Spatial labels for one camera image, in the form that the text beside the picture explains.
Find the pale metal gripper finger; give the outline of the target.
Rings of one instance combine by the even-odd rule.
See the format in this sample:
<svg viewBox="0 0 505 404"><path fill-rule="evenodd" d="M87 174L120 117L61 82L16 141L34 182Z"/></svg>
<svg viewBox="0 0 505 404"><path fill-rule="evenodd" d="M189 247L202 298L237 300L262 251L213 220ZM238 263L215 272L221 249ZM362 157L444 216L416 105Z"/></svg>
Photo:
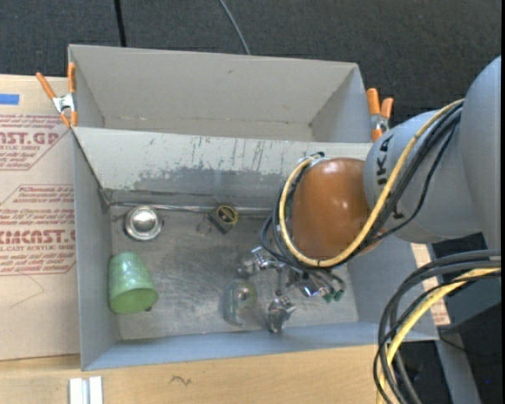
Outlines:
<svg viewBox="0 0 505 404"><path fill-rule="evenodd" d="M296 305L288 296L274 298L268 306L268 329L280 333L295 310Z"/></svg>
<svg viewBox="0 0 505 404"><path fill-rule="evenodd" d="M237 275L241 278L248 278L261 271L275 270L277 268L279 268L279 263L268 256L263 247L255 247L239 260Z"/></svg>

